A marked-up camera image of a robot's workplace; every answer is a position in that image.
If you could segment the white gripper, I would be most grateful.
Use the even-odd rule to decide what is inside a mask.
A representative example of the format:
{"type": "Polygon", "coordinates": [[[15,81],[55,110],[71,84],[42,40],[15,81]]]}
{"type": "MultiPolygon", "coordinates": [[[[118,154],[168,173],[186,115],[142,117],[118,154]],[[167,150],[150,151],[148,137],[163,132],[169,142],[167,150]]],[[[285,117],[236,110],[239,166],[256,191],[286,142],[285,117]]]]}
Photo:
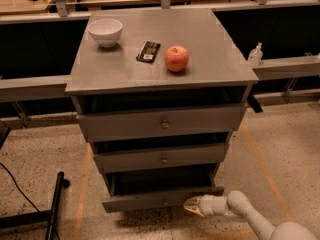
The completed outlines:
{"type": "Polygon", "coordinates": [[[189,198],[184,202],[184,206],[185,210],[201,217],[224,216],[228,208],[226,197],[213,195],[204,195],[202,197],[195,196],[189,198]]]}

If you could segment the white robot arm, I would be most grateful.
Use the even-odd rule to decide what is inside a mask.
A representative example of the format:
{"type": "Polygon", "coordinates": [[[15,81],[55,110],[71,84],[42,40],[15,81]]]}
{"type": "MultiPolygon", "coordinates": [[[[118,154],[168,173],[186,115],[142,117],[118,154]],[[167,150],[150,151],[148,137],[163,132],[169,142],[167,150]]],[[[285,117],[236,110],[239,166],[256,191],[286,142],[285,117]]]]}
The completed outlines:
{"type": "Polygon", "coordinates": [[[202,217],[222,216],[224,218],[246,222],[259,240],[318,240],[306,227],[296,222],[284,222],[274,226],[238,191],[231,191],[227,196],[202,195],[187,199],[185,210],[202,217]]]}

